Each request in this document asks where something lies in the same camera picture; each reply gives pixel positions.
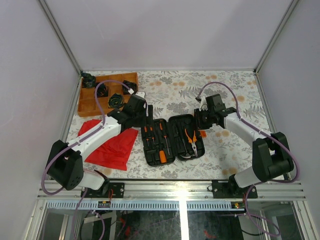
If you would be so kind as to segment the orange handle pliers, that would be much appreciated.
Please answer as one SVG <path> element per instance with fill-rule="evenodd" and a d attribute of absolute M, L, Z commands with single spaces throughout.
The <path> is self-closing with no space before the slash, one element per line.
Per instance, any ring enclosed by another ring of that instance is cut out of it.
<path fill-rule="evenodd" d="M 190 134 L 187 131 L 187 129 L 185 128 L 184 133 L 187 137 L 188 143 L 191 144 L 191 147 L 192 147 L 192 150 L 193 150 L 195 156 L 198 157 L 198 150 L 197 150 L 197 146 L 196 146 L 196 142 L 197 142 L 196 131 L 193 130 Z"/>

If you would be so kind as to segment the black orange grip screwdriver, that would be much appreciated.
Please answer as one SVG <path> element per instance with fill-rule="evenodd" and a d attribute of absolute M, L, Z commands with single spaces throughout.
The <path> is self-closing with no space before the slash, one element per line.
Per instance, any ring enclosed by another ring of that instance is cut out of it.
<path fill-rule="evenodd" d="M 167 148 L 168 155 L 170 155 L 171 152 L 170 152 L 169 144 L 168 144 L 168 136 L 167 136 L 167 132 L 165 131 L 164 124 L 163 124 L 162 120 L 159 122 L 159 127 L 160 127 L 161 133 L 162 133 L 162 135 L 165 139 L 165 142 L 166 142 L 166 148 Z"/>

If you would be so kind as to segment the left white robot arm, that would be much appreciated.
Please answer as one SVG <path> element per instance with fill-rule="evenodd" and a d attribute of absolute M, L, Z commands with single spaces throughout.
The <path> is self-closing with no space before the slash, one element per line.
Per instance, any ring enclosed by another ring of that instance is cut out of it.
<path fill-rule="evenodd" d="M 56 141 L 48 157 L 44 177 L 49 175 L 63 189 L 75 187 L 92 189 L 98 197 L 105 197 L 110 190 L 107 177 L 97 170 L 84 168 L 85 160 L 106 141 L 130 128 L 141 128 L 146 124 L 147 103 L 145 93 L 138 91 L 129 97 L 120 109 L 109 112 L 103 121 L 69 141 Z"/>

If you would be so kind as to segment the large orange handle screwdriver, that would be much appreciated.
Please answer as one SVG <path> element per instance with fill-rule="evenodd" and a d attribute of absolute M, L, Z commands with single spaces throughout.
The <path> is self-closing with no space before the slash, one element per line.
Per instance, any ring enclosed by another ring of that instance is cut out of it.
<path fill-rule="evenodd" d="M 160 158 L 160 162 L 161 162 L 162 164 L 167 163 L 166 154 L 165 154 L 165 152 L 164 152 L 163 150 L 160 150 L 160 151 L 159 151 L 159 158 Z"/>

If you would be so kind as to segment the black plastic tool case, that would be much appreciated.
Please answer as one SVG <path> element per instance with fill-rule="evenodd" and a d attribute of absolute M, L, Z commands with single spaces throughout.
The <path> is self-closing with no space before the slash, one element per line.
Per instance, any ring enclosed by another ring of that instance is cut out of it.
<path fill-rule="evenodd" d="M 160 130 L 160 121 L 163 121 L 164 129 L 167 133 L 167 141 L 170 150 L 170 155 L 168 155 L 166 140 L 163 137 L 163 134 Z M 149 139 L 149 147 L 147 146 L 147 141 L 144 137 L 144 126 L 141 128 L 141 139 L 143 142 L 143 152 L 145 156 L 146 163 L 151 167 L 160 167 L 164 165 L 172 164 L 175 160 L 181 160 L 183 162 L 190 161 L 194 159 L 182 159 L 180 154 L 184 152 L 184 146 L 182 140 L 185 140 L 187 143 L 188 139 L 185 134 L 185 129 L 192 133 L 195 130 L 196 134 L 196 147 L 197 147 L 197 154 L 198 159 L 205 154 L 205 146 L 202 140 L 201 132 L 196 127 L 196 120 L 193 115 L 191 114 L 182 114 L 182 115 L 175 115 L 170 117 L 168 120 L 164 118 L 158 118 L 153 120 L 153 125 L 145 125 L 147 126 L 147 135 Z M 155 136 L 155 147 L 153 145 L 153 141 L 150 134 L 150 127 L 153 127 L 154 136 Z M 167 163 L 161 163 L 159 152 L 163 150 L 166 155 Z"/>

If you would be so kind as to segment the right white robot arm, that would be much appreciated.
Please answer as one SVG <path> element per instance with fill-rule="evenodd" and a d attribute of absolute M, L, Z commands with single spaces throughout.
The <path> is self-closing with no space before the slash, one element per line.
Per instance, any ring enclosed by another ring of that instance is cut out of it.
<path fill-rule="evenodd" d="M 228 179 L 228 192 L 240 197 L 246 187 L 272 181 L 274 178 L 294 169 L 293 158 L 289 155 L 286 136 L 281 133 L 265 133 L 247 122 L 234 107 L 226 107 L 219 94 L 208 97 L 197 96 L 199 108 L 194 110 L 196 125 L 200 130 L 213 125 L 232 132 L 252 149 L 251 166 L 231 175 Z"/>

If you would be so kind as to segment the red cloth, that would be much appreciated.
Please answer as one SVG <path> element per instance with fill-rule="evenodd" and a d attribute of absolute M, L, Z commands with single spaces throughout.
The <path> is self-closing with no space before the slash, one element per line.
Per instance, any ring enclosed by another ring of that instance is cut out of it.
<path fill-rule="evenodd" d="M 95 164 L 105 168 L 127 170 L 138 130 L 129 128 L 119 135 L 107 140 L 94 150 L 85 160 L 86 163 Z"/>

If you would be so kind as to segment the thin screwdriver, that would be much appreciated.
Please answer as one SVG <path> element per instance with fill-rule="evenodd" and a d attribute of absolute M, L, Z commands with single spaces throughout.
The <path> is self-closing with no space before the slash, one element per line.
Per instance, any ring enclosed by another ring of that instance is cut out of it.
<path fill-rule="evenodd" d="M 150 127 L 149 127 L 149 130 L 150 130 L 150 136 L 151 136 L 151 139 L 152 139 L 153 146 L 156 147 L 154 129 L 153 129 L 152 126 L 150 126 Z"/>

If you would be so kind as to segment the small precision screwdriver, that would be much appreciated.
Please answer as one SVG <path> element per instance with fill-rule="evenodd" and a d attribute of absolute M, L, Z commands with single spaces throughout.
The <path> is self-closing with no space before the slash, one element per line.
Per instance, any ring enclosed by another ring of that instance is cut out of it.
<path fill-rule="evenodd" d="M 146 143 L 147 143 L 147 146 L 149 147 L 149 137 L 148 137 L 148 129 L 147 129 L 147 126 L 144 126 L 143 127 L 143 132 L 144 132 L 144 138 L 146 140 Z"/>

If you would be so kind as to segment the small hammer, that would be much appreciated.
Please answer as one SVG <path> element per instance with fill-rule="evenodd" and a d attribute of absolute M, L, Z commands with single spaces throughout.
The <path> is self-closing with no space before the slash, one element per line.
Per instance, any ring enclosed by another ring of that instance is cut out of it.
<path fill-rule="evenodd" d="M 182 145 L 184 148 L 184 152 L 180 154 L 180 157 L 183 160 L 191 160 L 196 158 L 196 154 L 193 150 L 193 147 L 190 143 L 187 143 L 184 139 L 182 140 Z"/>

